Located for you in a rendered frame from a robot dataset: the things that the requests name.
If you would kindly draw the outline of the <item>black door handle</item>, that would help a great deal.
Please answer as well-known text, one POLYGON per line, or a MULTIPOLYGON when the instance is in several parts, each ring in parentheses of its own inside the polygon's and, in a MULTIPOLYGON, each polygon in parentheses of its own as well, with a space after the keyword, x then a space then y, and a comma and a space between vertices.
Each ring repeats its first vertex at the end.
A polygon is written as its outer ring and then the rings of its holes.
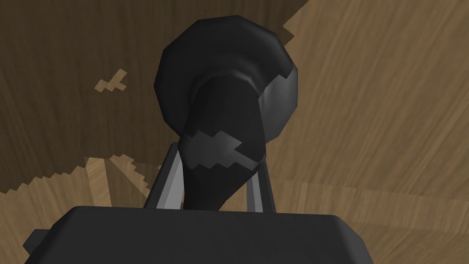
POLYGON ((294 113, 298 70, 267 28, 238 15, 201 19, 163 50, 154 90, 179 136, 180 208, 218 211, 294 113))

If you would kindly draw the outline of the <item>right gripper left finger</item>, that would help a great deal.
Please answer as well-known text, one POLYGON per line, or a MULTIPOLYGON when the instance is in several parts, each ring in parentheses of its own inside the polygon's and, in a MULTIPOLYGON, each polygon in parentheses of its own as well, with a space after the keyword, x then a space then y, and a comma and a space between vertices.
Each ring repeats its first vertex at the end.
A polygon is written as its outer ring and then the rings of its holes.
POLYGON ((180 209, 184 193, 183 165, 178 144, 170 145, 144 208, 180 209))

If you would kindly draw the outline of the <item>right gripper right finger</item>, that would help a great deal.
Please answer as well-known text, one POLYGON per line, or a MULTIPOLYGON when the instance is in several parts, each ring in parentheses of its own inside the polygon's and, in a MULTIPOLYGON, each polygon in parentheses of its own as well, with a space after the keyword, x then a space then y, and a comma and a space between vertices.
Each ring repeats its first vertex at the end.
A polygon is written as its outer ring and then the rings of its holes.
POLYGON ((276 213, 266 157, 259 164, 256 174, 246 183, 246 201, 248 212, 276 213))

